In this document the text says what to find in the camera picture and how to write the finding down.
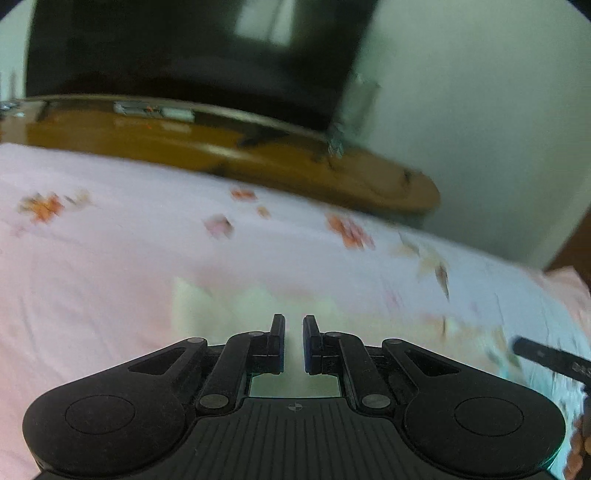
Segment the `person's right hand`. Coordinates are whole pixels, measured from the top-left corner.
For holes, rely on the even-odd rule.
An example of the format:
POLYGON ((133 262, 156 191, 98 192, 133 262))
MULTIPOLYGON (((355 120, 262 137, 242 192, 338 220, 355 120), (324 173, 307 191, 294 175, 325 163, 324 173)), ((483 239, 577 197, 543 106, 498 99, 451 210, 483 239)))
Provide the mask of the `person's right hand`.
POLYGON ((570 438, 570 451, 563 470, 563 478, 573 480, 581 473, 585 459, 590 458, 590 437, 583 435, 584 416, 579 416, 573 423, 574 431, 570 438))

